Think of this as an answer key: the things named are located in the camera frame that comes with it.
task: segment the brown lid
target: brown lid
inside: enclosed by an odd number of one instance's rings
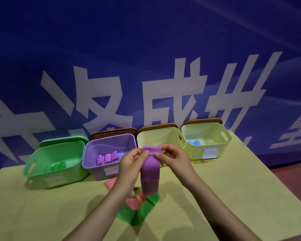
[[[177,126],[175,123],[162,123],[162,124],[157,124],[157,125],[144,126],[144,127],[141,127],[141,128],[137,131],[137,135],[138,135],[140,132],[144,132],[144,131],[148,131],[148,130],[153,130],[153,129],[169,128],[169,127],[178,128],[178,126]]]
[[[182,126],[193,123],[219,123],[223,124],[223,121],[218,117],[205,118],[205,119],[191,119],[183,123]]]
[[[101,131],[101,132],[98,132],[98,133],[94,133],[90,137],[90,140],[100,139],[100,138],[105,138],[105,137],[110,137],[110,136],[115,136],[115,135],[121,135],[121,134],[132,134],[136,138],[137,129],[135,129],[135,128],[124,128],[124,129],[114,129],[114,130],[108,130],[108,131]]]

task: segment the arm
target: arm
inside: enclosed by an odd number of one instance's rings
[[[117,180],[106,197],[63,241],[103,240],[120,208],[132,192],[140,168],[149,155],[135,148],[124,155],[119,163]]]
[[[163,144],[155,157],[173,173],[194,196],[205,218],[219,240],[261,240],[217,197],[197,175],[185,151],[172,144]]]

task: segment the red floor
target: red floor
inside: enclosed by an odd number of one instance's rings
[[[301,163],[271,171],[301,201]],[[301,236],[286,239],[286,241],[301,241]]]

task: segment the box lid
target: box lid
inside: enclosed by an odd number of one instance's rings
[[[89,139],[84,136],[70,136],[64,138],[46,139],[40,142],[39,147],[42,148],[45,146],[51,146],[71,141],[82,141],[86,145],[89,142]]]
[[[135,128],[124,128],[124,129],[114,129],[114,130],[108,130],[108,131],[101,131],[101,132],[94,133],[90,137],[90,140],[100,139],[100,138],[105,138],[105,137],[110,137],[110,136],[116,136],[116,135],[121,135],[121,134],[132,134],[136,138],[137,129],[135,129]]]
[[[205,118],[205,119],[191,119],[183,123],[182,126],[187,125],[187,124],[194,124],[194,123],[219,123],[223,124],[222,119],[218,117],[213,117],[213,118]]]
[[[153,130],[153,129],[163,129],[163,128],[170,128],[170,127],[174,127],[178,129],[177,124],[175,123],[162,123],[162,124],[157,124],[157,125],[150,125],[150,126],[144,126],[141,127],[138,131],[137,131],[137,135],[141,132],[144,131],[148,131],[148,130]]]

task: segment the purple storage box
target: purple storage box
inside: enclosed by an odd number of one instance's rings
[[[122,134],[89,141],[84,149],[82,166],[88,169],[96,180],[103,180],[117,176],[120,159],[130,150],[136,148],[135,137],[132,134]],[[97,166],[99,155],[118,153],[118,159],[112,163]]]

